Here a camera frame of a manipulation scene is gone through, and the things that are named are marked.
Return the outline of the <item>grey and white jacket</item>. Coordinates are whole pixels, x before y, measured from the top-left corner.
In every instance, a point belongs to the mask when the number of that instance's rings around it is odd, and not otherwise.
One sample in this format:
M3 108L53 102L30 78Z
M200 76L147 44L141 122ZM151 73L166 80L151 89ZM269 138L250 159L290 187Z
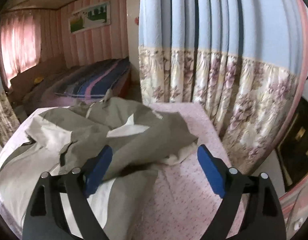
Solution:
M27 119L0 153L0 213L18 237L43 172L63 175L110 146L113 157L88 203L110 239L131 239L162 164L173 166L197 148L178 113L111 98L52 108Z

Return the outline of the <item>yellow toy on bed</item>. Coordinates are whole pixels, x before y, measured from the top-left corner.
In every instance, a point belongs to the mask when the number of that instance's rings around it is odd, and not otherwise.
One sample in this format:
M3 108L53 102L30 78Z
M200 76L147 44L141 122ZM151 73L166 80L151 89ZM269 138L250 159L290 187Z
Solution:
M37 84L41 83L43 80L44 80L43 77L37 77L37 78L34 79L34 82L33 82L33 83L34 83L35 85L37 85Z

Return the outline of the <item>landscape wall picture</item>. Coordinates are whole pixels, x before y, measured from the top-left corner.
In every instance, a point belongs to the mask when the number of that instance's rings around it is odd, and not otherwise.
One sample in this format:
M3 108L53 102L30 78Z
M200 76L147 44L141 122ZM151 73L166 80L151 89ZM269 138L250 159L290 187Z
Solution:
M71 34L110 24L110 1L76 10L69 17L69 31Z

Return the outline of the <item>brown bed headboard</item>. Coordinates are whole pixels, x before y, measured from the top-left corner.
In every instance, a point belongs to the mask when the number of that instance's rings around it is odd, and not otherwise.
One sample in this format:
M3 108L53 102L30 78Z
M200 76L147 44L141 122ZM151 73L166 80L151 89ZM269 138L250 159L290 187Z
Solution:
M67 67L63 54L59 54L54 58L38 63L36 66L11 79L11 88L13 89L12 94L16 100L21 101L34 86L34 80L36 78L45 78L52 74L58 74L64 70L67 70Z

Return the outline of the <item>white wardrobe with decals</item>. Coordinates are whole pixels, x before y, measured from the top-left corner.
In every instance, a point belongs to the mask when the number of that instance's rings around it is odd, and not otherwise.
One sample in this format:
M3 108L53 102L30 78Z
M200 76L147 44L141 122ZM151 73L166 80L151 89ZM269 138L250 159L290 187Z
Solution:
M140 0L126 0L129 61L132 82L139 83L139 12Z

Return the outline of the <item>blue floral curtain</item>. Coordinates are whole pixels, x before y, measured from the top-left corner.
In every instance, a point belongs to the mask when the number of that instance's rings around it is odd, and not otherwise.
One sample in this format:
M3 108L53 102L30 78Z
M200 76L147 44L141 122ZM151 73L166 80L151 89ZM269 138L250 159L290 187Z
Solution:
M308 73L303 0L140 0L142 101L199 103L251 173L287 128Z

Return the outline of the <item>pink window curtain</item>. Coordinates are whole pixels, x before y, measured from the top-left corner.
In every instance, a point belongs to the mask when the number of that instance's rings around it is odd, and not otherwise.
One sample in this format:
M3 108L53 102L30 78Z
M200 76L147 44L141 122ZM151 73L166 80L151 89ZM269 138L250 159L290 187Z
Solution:
M7 88L18 74L38 64L41 54L40 14L19 10L0 18L0 51Z

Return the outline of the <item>dark wooden cabinet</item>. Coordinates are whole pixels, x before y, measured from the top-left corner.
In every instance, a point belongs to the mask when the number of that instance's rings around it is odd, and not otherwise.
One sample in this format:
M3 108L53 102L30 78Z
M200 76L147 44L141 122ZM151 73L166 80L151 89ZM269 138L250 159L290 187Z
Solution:
M308 174L308 102L301 98L286 133L276 148L289 191Z

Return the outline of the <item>pink floral bed sheet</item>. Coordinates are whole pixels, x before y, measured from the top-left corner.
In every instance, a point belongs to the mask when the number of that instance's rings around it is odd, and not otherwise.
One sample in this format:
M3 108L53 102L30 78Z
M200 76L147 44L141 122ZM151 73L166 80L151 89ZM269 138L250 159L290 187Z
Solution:
M195 103L154 103L156 112L178 113L197 137L197 148L181 163L162 164L153 193L144 206L131 239L200 239L212 221L221 198L214 194L198 162L201 144L226 164L229 159L203 108ZM27 119L52 108L40 108Z

